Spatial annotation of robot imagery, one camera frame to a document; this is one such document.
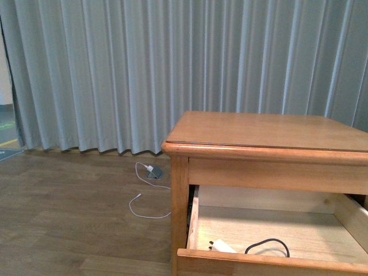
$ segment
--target curtain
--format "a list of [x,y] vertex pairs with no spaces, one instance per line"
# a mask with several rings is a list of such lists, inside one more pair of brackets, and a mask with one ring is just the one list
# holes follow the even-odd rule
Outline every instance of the curtain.
[[368,131],[368,1],[0,0],[28,148],[160,151],[185,110]]

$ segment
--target nightstand top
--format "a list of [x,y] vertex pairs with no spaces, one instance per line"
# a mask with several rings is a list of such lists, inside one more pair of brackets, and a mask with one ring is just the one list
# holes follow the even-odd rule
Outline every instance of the nightstand top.
[[368,133],[320,116],[185,112],[167,143],[368,152]]

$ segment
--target open drawer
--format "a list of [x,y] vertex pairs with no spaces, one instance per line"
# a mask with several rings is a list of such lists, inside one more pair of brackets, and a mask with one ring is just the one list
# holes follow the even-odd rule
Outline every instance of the open drawer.
[[[268,238],[276,242],[245,249]],[[221,239],[238,253],[213,252]],[[343,194],[197,186],[178,275],[368,274],[368,211]]]

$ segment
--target laminate floor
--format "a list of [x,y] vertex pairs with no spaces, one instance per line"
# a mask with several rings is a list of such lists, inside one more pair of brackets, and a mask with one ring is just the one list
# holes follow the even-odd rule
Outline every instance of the laminate floor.
[[[170,275],[170,191],[135,163],[170,160],[26,151],[0,162],[0,275]],[[140,168],[145,176],[145,169]]]

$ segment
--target white charger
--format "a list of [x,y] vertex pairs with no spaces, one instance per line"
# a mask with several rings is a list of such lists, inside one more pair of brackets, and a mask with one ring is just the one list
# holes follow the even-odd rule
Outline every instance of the white charger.
[[228,252],[228,253],[236,253],[234,249],[224,243],[222,240],[216,240],[215,242],[209,242],[211,246],[209,247],[212,251],[217,252]]

